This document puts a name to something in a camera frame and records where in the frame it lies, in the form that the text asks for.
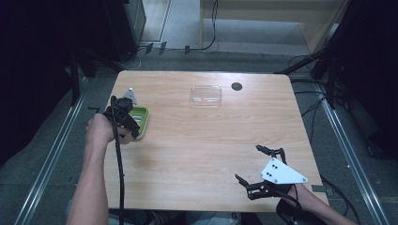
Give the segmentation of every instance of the clear plastic container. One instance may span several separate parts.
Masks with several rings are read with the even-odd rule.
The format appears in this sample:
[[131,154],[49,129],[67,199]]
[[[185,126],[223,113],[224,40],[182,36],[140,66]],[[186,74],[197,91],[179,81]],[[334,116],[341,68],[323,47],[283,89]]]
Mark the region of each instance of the clear plastic container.
[[191,90],[194,105],[221,105],[222,89],[216,85],[195,85]]

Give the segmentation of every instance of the person's leg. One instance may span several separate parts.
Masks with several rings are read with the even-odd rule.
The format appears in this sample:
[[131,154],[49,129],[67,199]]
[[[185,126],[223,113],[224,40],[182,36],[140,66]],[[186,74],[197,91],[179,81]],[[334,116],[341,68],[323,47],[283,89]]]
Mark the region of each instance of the person's leg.
[[236,212],[201,212],[186,213],[189,225],[239,225],[240,213]]

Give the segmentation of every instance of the person's right arm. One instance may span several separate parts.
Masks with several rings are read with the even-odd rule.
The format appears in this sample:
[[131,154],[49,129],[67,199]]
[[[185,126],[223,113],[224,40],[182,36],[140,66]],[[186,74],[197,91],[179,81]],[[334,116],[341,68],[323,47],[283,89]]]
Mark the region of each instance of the person's right arm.
[[[302,184],[296,184],[296,189],[298,192],[298,202],[301,204],[301,209],[304,211],[308,211],[326,224],[329,225],[354,225],[353,221],[344,217],[343,215],[336,212],[330,206],[322,202],[319,198],[317,198],[309,189],[307,189]],[[295,187],[290,188],[288,195],[292,196],[296,199],[296,191]],[[295,206],[293,202],[283,198],[287,203]]]

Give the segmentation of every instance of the gray carpet floor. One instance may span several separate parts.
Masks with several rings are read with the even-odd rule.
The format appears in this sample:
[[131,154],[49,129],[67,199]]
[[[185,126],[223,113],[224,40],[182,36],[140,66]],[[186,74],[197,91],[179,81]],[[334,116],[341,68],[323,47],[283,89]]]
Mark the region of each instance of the gray carpet floor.
[[[141,52],[140,59],[133,58],[123,65],[126,68],[140,70],[267,73],[286,68],[291,57],[290,55],[229,52],[190,52],[186,55],[183,51],[173,50],[166,50],[164,54],[159,55],[159,52],[154,50],[149,54]],[[117,74],[107,67],[98,65],[98,69],[97,76],[88,80],[89,85],[82,108],[71,127],[48,184],[40,196],[34,214],[29,219],[29,224],[64,224],[66,221],[66,207],[73,195],[82,167],[84,128],[89,118],[95,113],[87,108],[99,107],[101,111],[104,110],[117,77]],[[308,72],[309,69],[306,67],[299,71],[304,74]],[[313,83],[294,82],[292,85],[295,92],[314,90]],[[296,97],[302,113],[319,100],[317,94],[297,94]],[[70,101],[71,93],[68,93],[42,125],[34,140],[1,168],[0,224],[13,224],[16,221],[28,197],[28,192],[38,177],[56,135],[69,112]],[[395,213],[398,181],[393,179],[394,172],[397,171],[397,162],[370,157],[366,150],[367,145],[350,113],[341,106],[337,106],[336,111],[341,116],[344,129],[355,146],[357,156],[372,181],[378,197],[382,200],[382,206],[391,224],[393,224],[393,221],[398,221],[398,216]],[[323,108],[320,106],[316,111],[314,129],[312,129],[312,112],[303,116],[303,122],[309,137],[313,133],[312,148],[320,173],[338,186],[353,203],[359,213],[361,224],[375,224]],[[328,198],[330,205],[343,213],[345,210],[344,200],[331,191],[328,192]],[[263,224],[283,224],[276,214],[260,213],[257,216]],[[348,211],[347,216],[355,220],[352,211]]]

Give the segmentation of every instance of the hand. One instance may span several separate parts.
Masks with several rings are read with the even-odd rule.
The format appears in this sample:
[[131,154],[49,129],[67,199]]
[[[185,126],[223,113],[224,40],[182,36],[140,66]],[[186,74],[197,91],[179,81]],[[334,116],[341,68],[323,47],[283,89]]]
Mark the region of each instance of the hand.
[[[95,114],[94,117],[88,121],[86,130],[86,142],[107,144],[115,139],[111,122],[103,114]],[[118,127],[119,141],[122,144],[132,141],[131,131],[126,128]]]

